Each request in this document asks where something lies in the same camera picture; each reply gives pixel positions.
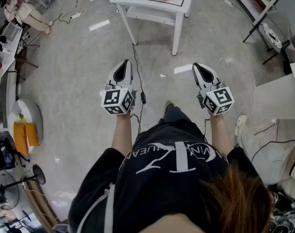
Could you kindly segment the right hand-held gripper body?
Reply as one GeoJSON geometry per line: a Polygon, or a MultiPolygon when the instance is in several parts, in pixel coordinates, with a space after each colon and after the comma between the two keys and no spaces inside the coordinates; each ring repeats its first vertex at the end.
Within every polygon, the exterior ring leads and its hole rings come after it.
{"type": "Polygon", "coordinates": [[[200,90],[197,98],[201,108],[207,108],[212,116],[227,112],[234,104],[232,93],[223,82],[218,82],[210,88],[200,90]]]}

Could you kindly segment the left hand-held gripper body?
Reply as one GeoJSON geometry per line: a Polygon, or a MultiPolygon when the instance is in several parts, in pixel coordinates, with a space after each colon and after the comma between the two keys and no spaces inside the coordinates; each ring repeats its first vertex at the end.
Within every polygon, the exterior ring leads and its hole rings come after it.
{"type": "Polygon", "coordinates": [[[109,115],[125,115],[135,106],[137,90],[131,83],[117,83],[111,80],[100,92],[101,107],[109,115]]]}

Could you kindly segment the person's right forearm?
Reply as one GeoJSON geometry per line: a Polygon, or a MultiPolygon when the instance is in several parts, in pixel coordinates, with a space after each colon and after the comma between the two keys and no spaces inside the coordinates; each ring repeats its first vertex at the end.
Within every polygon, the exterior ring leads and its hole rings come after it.
{"type": "Polygon", "coordinates": [[[228,133],[222,115],[211,116],[212,145],[223,155],[227,156],[233,149],[233,143],[228,133]]]}

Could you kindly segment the person's left forearm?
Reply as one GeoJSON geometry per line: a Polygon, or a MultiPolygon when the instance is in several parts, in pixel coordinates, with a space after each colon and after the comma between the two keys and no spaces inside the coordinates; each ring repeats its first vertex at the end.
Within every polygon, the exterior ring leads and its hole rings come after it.
{"type": "Polygon", "coordinates": [[[132,132],[130,112],[117,115],[116,128],[112,141],[112,148],[126,156],[132,150],[132,132]]]}

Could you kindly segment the person's black trousers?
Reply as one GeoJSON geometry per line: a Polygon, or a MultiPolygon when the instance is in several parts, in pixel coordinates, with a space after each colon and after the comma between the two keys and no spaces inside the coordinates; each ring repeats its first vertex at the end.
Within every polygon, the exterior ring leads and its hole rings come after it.
{"type": "Polygon", "coordinates": [[[168,106],[163,118],[158,121],[158,125],[170,126],[182,131],[190,131],[196,128],[196,125],[177,106],[168,106]]]}

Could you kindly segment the plain white table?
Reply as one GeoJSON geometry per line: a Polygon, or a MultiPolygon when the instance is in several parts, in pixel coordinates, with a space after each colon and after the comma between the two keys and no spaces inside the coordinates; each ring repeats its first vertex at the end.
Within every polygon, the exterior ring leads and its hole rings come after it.
{"type": "Polygon", "coordinates": [[[255,115],[263,119],[295,119],[295,63],[290,68],[291,74],[255,88],[255,115]]]}

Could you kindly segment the round speckled side table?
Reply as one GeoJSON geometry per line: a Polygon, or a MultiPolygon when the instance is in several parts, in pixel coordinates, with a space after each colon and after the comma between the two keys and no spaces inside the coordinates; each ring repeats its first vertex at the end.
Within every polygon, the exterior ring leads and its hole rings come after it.
{"type": "Polygon", "coordinates": [[[249,38],[249,36],[258,30],[259,33],[264,38],[264,41],[270,45],[267,52],[272,50],[275,53],[263,62],[266,64],[272,60],[277,55],[281,54],[284,58],[284,66],[290,65],[290,60],[286,53],[286,48],[290,46],[290,23],[287,19],[281,20],[281,22],[273,21],[272,19],[267,19],[265,22],[257,23],[252,30],[249,32],[248,36],[243,40],[243,43],[249,38]]]}

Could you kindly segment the white beanbag seat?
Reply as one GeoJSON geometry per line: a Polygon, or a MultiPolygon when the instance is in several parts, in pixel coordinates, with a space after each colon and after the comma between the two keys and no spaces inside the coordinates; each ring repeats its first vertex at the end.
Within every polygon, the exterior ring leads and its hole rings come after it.
{"type": "MultiPolygon", "coordinates": [[[[11,109],[11,112],[7,118],[9,134],[14,139],[14,123],[26,124],[26,123],[34,123],[36,127],[37,139],[39,145],[42,142],[43,137],[43,125],[42,125],[42,117],[39,110],[39,107],[31,100],[28,99],[20,99],[17,100],[11,109]]],[[[29,146],[27,140],[28,153],[30,153],[34,147],[29,146]]]]}

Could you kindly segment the orange cushion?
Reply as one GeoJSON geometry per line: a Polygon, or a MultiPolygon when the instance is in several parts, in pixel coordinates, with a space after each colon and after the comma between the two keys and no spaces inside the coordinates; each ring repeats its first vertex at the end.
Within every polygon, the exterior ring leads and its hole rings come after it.
{"type": "Polygon", "coordinates": [[[14,123],[14,142],[19,153],[28,156],[26,129],[24,124],[14,123]]]}
{"type": "Polygon", "coordinates": [[[26,136],[29,143],[29,146],[39,146],[39,142],[37,139],[36,127],[34,123],[26,123],[26,136]]]}

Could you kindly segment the long white desk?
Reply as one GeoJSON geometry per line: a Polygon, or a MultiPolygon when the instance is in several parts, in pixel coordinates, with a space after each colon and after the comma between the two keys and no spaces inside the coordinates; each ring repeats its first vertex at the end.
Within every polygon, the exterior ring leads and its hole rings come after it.
{"type": "MultiPolygon", "coordinates": [[[[2,76],[8,71],[10,66],[15,61],[15,54],[17,53],[19,42],[22,36],[23,29],[13,24],[12,22],[9,22],[9,24],[6,26],[4,31],[2,32],[2,36],[5,36],[6,31],[13,27],[13,31],[10,35],[10,37],[6,38],[6,42],[2,43],[0,42],[0,62],[1,62],[1,68],[0,68],[0,83],[2,76]]],[[[0,131],[4,131],[3,123],[0,122],[0,131]]]]}

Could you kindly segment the black floor fan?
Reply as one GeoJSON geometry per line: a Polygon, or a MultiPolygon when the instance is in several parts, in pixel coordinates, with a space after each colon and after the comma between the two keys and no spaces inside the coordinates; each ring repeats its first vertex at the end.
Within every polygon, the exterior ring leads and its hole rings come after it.
{"type": "Polygon", "coordinates": [[[20,199],[19,184],[29,180],[39,184],[46,183],[45,175],[38,165],[33,165],[32,170],[33,175],[16,181],[9,172],[0,169],[0,209],[11,210],[18,205],[20,199]]]}

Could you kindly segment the person's black printed t-shirt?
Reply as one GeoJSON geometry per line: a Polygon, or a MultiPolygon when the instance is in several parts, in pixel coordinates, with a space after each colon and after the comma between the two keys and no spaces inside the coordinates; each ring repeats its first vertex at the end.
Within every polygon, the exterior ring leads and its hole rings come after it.
{"type": "Polygon", "coordinates": [[[174,214],[206,233],[263,233],[269,225],[270,194],[243,149],[222,156],[186,120],[143,132],[127,155],[106,149],[71,204],[72,232],[104,232],[111,185],[113,233],[138,233],[174,214]]]}

